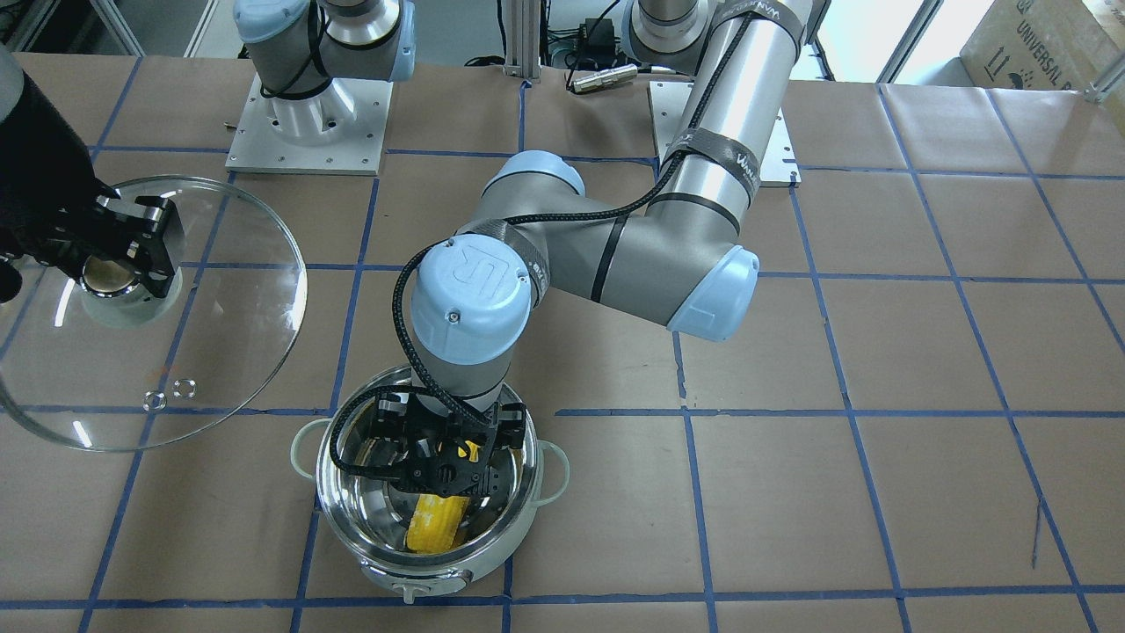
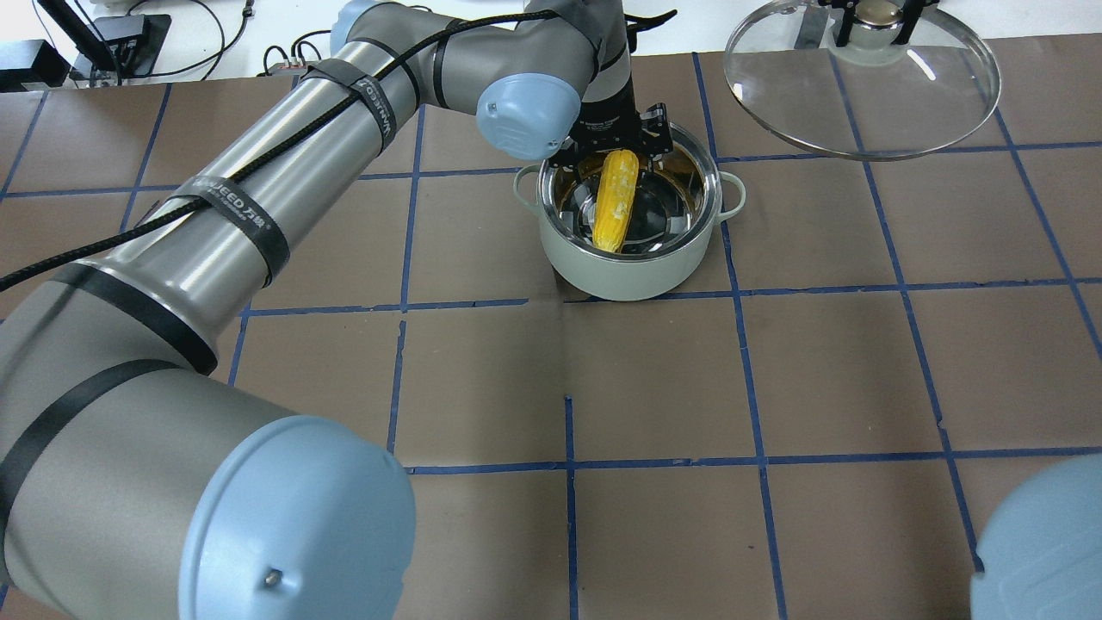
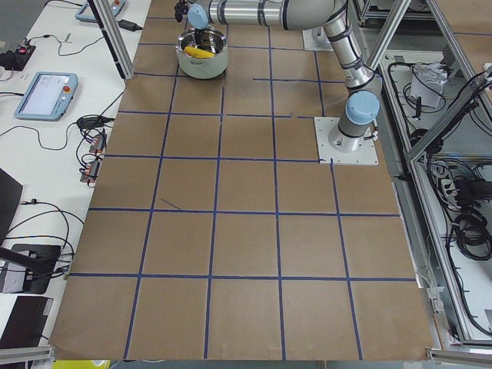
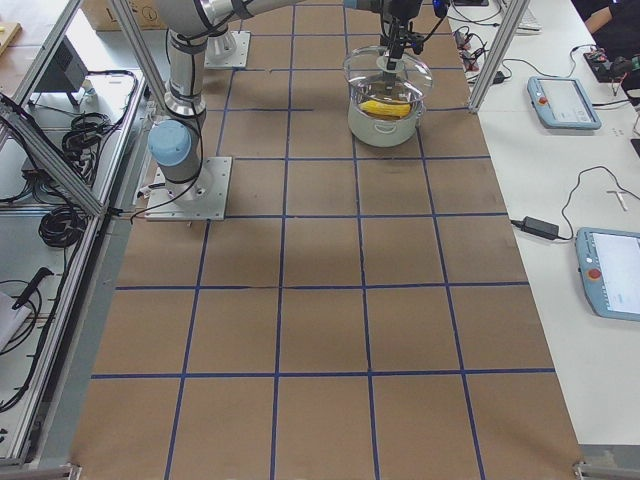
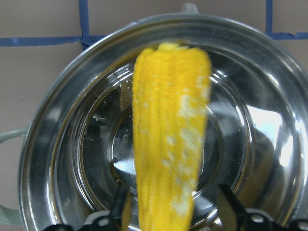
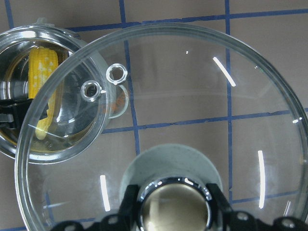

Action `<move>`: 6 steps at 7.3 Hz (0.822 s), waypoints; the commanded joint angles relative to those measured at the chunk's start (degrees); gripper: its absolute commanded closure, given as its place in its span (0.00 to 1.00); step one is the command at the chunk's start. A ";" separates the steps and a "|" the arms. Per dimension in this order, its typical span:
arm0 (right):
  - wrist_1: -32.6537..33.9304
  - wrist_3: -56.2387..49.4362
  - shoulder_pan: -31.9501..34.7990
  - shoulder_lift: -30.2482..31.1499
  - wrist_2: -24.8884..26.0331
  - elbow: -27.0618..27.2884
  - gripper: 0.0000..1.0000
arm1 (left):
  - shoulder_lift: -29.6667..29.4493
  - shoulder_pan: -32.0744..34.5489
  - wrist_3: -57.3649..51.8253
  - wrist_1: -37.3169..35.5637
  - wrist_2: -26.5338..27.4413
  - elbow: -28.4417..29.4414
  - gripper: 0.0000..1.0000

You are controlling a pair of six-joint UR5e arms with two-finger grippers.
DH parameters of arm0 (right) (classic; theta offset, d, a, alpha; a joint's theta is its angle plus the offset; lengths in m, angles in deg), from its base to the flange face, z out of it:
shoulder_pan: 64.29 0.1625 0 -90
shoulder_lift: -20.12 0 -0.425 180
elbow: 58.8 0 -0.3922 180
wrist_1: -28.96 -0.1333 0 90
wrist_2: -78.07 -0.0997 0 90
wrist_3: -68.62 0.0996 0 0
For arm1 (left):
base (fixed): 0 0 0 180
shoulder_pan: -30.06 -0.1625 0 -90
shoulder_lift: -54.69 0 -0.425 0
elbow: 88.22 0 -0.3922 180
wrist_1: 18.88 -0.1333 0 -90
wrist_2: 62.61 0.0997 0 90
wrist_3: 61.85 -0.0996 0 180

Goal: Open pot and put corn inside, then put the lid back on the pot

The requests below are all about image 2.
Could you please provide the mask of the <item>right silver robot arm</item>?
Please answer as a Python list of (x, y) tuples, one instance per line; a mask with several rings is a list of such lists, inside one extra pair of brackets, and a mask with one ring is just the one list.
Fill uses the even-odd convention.
[[(936, 1), (811, 1), (820, 24), (800, 47), (827, 48), (832, 70), (854, 68), (901, 94), (884, 121), (858, 126), (855, 94), (838, 81), (853, 146), (831, 157), (899, 162), (957, 146), (1000, 119), (1003, 77), (994, 51)], [(1099, 449), (1035, 474), (975, 534), (969, 581), (975, 619), (1098, 619)]]

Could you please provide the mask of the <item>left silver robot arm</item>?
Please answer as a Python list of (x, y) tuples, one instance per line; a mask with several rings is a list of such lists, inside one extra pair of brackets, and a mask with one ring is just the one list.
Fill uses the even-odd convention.
[(3, 584), (71, 619), (390, 619), (393, 452), (212, 377), (220, 334), (425, 106), (518, 160), (630, 84), (622, 1), (352, 1), (333, 55), (125, 232), (3, 276)]

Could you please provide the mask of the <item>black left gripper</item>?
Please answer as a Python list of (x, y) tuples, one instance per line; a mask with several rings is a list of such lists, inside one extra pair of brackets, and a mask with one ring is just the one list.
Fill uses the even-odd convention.
[(579, 168), (584, 160), (599, 152), (628, 150), (642, 164), (673, 152), (672, 123), (666, 104), (658, 102), (640, 115), (619, 115), (611, 121), (579, 121), (568, 131), (566, 144), (551, 157), (559, 168)]

